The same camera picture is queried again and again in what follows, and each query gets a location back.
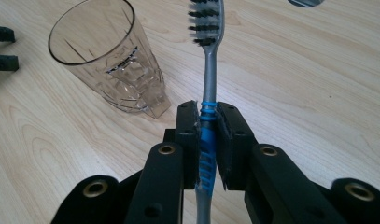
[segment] wooden table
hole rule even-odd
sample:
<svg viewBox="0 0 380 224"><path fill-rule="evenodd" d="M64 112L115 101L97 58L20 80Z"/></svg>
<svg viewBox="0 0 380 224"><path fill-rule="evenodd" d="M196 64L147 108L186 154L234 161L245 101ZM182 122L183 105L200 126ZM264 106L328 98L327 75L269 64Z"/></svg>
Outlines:
<svg viewBox="0 0 380 224"><path fill-rule="evenodd" d="M53 61L53 24L80 0L0 0L0 26L20 70L0 72L0 223L48 223L91 175L122 180L142 169L176 107L202 100L204 55L192 44L184 0L132 0L172 106L159 119L121 112ZM227 0L218 50L218 100L236 105L261 143L283 148L329 187L354 177L380 189L380 0ZM243 192L217 180L213 223L249 223ZM186 192L184 222L195 222Z"/></svg>

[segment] bolt hole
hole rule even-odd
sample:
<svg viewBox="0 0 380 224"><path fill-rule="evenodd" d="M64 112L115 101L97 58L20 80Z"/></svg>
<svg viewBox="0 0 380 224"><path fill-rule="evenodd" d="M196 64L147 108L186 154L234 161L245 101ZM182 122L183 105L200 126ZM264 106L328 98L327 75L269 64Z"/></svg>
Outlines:
<svg viewBox="0 0 380 224"><path fill-rule="evenodd" d="M158 149L158 151L163 155L169 155L169 154L172 154L175 152L175 148L170 147L170 146L165 146L165 147L161 147L160 149Z"/></svg>
<svg viewBox="0 0 380 224"><path fill-rule="evenodd" d="M324 0L288 0L296 7L315 7L320 5Z"/></svg>
<svg viewBox="0 0 380 224"><path fill-rule="evenodd" d="M87 198L94 198L104 194L107 188L108 184L104 180L95 180L92 181L89 185L87 185L87 187L85 187L82 193Z"/></svg>
<svg viewBox="0 0 380 224"><path fill-rule="evenodd" d="M276 155L277 155L277 151L276 151L276 149L271 148L271 147L263 147L263 148L261 149L261 152L262 152L265 156L276 156Z"/></svg>
<svg viewBox="0 0 380 224"><path fill-rule="evenodd" d="M314 215L315 217L317 217L317 218L319 218L319 219L323 219L323 218L326 216L326 215L324 215L324 212L323 212L320 208L318 208L318 207L307 206L307 207L305 208L305 210L306 210L308 213Z"/></svg>
<svg viewBox="0 0 380 224"><path fill-rule="evenodd" d="M370 202L375 199L375 196L368 189L357 183L350 183L345 186L346 191L353 197L365 202Z"/></svg>
<svg viewBox="0 0 380 224"><path fill-rule="evenodd" d="M162 212L162 205L159 203L153 203L144 209L146 217L158 217Z"/></svg>

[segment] drinking glass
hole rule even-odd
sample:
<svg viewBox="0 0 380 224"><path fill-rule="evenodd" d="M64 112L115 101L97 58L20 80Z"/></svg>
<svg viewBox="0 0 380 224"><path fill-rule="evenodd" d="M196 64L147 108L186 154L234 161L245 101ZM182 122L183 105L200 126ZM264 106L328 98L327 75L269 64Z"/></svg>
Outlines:
<svg viewBox="0 0 380 224"><path fill-rule="evenodd" d="M68 10L49 35L49 52L125 112L158 118L171 105L146 34L124 0L88 0Z"/></svg>

